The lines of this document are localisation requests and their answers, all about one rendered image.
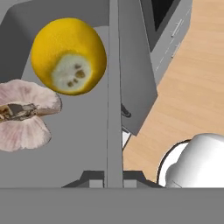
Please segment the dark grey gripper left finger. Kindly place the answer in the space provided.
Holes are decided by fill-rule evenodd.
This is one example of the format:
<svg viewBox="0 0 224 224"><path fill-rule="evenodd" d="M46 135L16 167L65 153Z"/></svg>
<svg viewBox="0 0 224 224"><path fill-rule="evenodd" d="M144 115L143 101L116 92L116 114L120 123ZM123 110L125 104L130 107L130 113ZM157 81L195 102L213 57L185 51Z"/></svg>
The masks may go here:
<svg viewBox="0 0 224 224"><path fill-rule="evenodd" d="M84 171L80 178L64 185L64 188L103 188L104 171Z"/></svg>

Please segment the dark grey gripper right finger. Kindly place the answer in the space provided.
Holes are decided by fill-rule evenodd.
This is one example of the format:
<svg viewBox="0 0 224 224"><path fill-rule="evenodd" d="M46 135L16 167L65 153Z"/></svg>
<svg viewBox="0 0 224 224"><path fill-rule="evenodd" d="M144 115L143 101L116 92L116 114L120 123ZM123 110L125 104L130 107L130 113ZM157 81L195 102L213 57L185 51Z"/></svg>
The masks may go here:
<svg viewBox="0 0 224 224"><path fill-rule="evenodd" d="M123 186L125 188L162 188L161 185L148 180L142 171L124 171Z"/></svg>

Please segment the pale pink garlic bulb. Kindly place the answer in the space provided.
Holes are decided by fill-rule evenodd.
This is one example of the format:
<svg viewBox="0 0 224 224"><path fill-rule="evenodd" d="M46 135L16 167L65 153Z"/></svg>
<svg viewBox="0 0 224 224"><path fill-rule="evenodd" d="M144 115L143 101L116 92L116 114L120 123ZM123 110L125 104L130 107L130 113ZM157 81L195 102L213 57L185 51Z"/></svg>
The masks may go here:
<svg viewBox="0 0 224 224"><path fill-rule="evenodd" d="M36 149L52 135L42 116L61 111L60 97L47 87L25 80L0 83L0 150Z"/></svg>

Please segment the yellow lemon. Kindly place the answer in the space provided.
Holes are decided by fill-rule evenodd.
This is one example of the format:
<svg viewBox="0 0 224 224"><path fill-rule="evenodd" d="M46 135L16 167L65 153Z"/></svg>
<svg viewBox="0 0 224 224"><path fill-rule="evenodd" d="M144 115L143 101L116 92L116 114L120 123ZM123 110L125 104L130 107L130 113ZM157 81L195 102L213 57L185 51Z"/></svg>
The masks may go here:
<svg viewBox="0 0 224 224"><path fill-rule="evenodd" d="M94 28L66 17L38 32L31 47L31 65L48 88L63 95L83 95L104 75L107 54Z"/></svg>

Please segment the white round object black rim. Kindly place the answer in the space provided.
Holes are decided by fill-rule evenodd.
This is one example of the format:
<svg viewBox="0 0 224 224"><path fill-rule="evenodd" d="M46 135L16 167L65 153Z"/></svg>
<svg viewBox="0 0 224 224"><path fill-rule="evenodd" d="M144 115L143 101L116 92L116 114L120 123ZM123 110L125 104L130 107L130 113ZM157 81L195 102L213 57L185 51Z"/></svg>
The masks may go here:
<svg viewBox="0 0 224 224"><path fill-rule="evenodd" d="M202 133L174 144L157 169L166 188L224 188L224 136Z"/></svg>

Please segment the grey cabinet run with drawers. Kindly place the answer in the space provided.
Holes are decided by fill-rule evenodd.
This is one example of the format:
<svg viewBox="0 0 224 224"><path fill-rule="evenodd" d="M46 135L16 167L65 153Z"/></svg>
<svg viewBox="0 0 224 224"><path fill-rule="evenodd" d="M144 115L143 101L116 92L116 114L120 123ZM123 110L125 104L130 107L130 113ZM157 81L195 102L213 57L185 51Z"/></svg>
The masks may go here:
<svg viewBox="0 0 224 224"><path fill-rule="evenodd" d="M140 4L158 85L188 32L193 0L140 0Z"/></svg>

